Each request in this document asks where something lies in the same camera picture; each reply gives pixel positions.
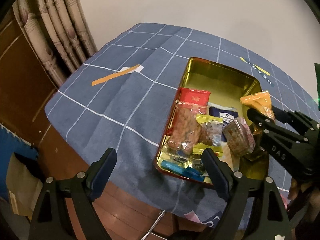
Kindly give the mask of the person's right hand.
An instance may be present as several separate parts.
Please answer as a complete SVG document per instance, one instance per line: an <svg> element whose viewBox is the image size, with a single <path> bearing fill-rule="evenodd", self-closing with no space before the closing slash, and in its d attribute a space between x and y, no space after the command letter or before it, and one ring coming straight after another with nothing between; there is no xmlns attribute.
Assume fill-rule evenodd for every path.
<svg viewBox="0 0 320 240"><path fill-rule="evenodd" d="M292 225L314 222L319 217L319 181L301 184L291 179L287 215Z"/></svg>

